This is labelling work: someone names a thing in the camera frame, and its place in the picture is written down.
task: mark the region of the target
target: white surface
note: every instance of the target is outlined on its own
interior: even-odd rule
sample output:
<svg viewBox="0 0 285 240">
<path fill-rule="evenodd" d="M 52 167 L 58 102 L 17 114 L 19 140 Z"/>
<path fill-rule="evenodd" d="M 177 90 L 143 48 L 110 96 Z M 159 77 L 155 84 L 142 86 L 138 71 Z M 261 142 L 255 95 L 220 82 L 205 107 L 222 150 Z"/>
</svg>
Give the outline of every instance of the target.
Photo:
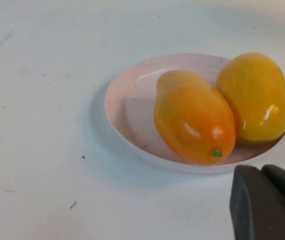
<svg viewBox="0 0 285 240">
<path fill-rule="evenodd" d="M 107 84 L 155 56 L 259 51 L 285 72 L 285 1 L 220 2 L 0 0 L 0 240 L 233 238 L 231 173 L 142 162 L 102 117 Z"/>
</svg>

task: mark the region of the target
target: yellow mango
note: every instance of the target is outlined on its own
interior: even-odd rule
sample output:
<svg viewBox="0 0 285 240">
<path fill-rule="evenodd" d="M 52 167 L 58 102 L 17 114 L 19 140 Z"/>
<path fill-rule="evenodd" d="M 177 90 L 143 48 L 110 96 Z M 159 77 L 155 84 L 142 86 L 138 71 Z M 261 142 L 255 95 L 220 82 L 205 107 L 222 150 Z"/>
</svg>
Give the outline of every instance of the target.
<svg viewBox="0 0 285 240">
<path fill-rule="evenodd" d="M 216 87 L 233 112 L 238 141 L 266 143 L 285 133 L 285 77 L 268 56 L 239 55 L 219 72 Z"/>
</svg>

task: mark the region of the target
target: speck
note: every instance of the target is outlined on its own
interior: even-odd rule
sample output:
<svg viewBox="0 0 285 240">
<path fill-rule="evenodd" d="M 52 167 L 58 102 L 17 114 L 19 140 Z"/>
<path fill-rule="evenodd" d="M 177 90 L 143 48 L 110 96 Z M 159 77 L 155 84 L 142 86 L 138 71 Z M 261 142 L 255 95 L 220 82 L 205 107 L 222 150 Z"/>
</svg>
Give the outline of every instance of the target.
<svg viewBox="0 0 285 240">
<path fill-rule="evenodd" d="M 75 202 L 70 206 L 70 209 L 72 209 L 76 204 L 77 204 L 77 202 L 75 201 Z"/>
</svg>

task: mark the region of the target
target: orange mango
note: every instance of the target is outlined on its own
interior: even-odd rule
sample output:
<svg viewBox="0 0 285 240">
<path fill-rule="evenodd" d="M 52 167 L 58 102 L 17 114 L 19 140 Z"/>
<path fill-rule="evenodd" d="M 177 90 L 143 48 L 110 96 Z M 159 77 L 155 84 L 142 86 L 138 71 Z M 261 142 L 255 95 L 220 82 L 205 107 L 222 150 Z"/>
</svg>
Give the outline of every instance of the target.
<svg viewBox="0 0 285 240">
<path fill-rule="evenodd" d="M 190 164 L 219 163 L 235 147 L 234 116 L 227 101 L 194 72 L 172 70 L 160 76 L 153 116 L 164 142 Z"/>
</svg>

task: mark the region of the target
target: fruit stem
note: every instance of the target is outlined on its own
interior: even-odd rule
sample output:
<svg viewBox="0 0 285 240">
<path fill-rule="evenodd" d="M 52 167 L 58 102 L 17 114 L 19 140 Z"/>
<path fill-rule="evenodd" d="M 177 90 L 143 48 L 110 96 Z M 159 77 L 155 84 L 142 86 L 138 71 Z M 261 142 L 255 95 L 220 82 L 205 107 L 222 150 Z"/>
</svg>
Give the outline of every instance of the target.
<svg viewBox="0 0 285 240">
<path fill-rule="evenodd" d="M 223 154 L 219 149 L 215 149 L 214 151 L 212 151 L 211 155 L 214 158 L 220 158 Z"/>
</svg>

